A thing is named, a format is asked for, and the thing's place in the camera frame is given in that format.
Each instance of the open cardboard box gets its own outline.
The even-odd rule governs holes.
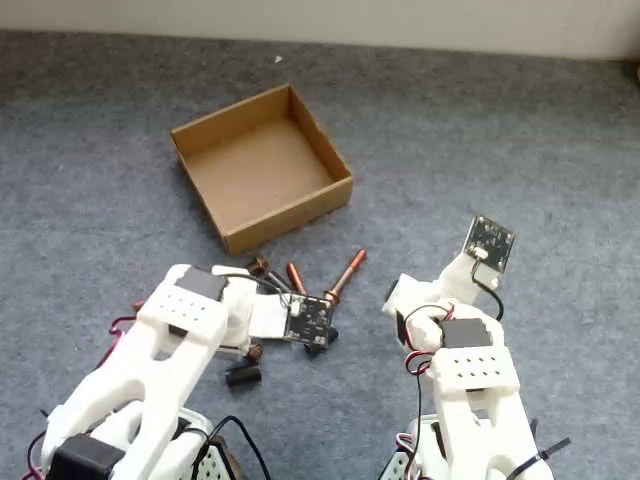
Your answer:
[[[351,197],[349,168],[289,85],[176,128],[171,137],[230,253]]]

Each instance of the electronic component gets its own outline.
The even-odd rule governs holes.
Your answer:
[[[244,385],[247,383],[255,383],[262,380],[260,367],[257,365],[241,366],[239,368],[231,368],[225,374],[225,382],[229,387]]]
[[[331,306],[331,301],[325,298],[291,294],[285,338],[326,348],[329,344]]]
[[[176,287],[184,288],[211,300],[219,301],[226,284],[224,277],[211,275],[197,267],[189,267],[184,275],[176,280]]]
[[[75,435],[56,450],[47,480],[108,480],[124,453],[88,435]]]
[[[487,217],[476,216],[471,223],[463,251],[487,265],[504,273],[515,234]]]
[[[491,337],[479,318],[446,320],[440,323],[442,346],[445,348],[486,347]]]

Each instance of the small black circuit board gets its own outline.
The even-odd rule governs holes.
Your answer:
[[[293,293],[289,304],[285,338],[326,348],[331,326],[331,302]]]
[[[473,219],[467,234],[464,252],[488,267],[504,273],[515,238],[516,236],[511,230],[507,230],[487,217],[477,216]],[[478,249],[487,252],[486,258],[482,258],[478,254]]]

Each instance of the robotic arm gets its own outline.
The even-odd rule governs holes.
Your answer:
[[[392,287],[383,311],[396,321],[402,345],[430,358],[424,373],[437,414],[413,422],[403,437],[412,445],[399,448],[381,479],[553,480],[504,345],[502,302],[493,295],[496,318],[473,306],[481,291],[498,286],[513,240],[504,227],[476,217],[462,252],[435,281],[402,274]]]
[[[117,348],[51,413],[41,454],[47,480],[190,474],[212,426],[183,405],[217,351],[247,351],[263,297],[244,269],[212,272],[173,266]]]

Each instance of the metal rod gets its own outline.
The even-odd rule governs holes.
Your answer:
[[[333,287],[324,292],[324,298],[330,300],[333,304],[340,303],[340,293],[342,292],[342,289],[347,283],[349,283],[353,274],[358,270],[358,268],[360,268],[360,265],[366,258],[367,251],[364,248],[358,250],[353,259],[351,259],[351,262],[347,265],[347,268],[342,272],[342,275],[338,277],[338,280],[336,280]]]
[[[295,288],[298,293],[308,295],[307,289],[304,288],[302,277],[300,276],[300,272],[298,271],[298,267],[296,267],[295,263],[291,262],[287,264],[287,276],[289,277],[293,288]]]

